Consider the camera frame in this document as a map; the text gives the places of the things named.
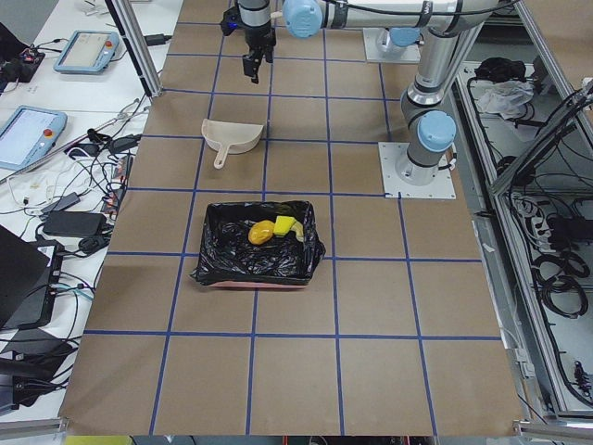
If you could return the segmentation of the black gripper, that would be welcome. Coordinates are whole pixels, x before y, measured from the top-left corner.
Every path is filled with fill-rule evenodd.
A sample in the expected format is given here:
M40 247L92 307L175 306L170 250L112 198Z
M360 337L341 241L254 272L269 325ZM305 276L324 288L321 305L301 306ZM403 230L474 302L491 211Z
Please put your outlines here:
M240 20L245 32L248 53L242 56L243 71L254 84L259 84L260 62L273 63L276 45L275 29L271 25L269 0L237 0Z

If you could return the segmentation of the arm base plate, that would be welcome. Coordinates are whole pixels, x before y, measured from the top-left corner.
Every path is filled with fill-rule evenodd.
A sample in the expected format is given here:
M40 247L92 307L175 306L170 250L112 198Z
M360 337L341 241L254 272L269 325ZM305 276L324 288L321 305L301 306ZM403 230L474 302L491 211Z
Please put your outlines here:
M365 56L369 62L418 64L421 30L419 28L364 28Z
M384 196L387 198L455 199L447 156L443 154L433 167L419 167L408 158L409 143L378 144L383 178Z

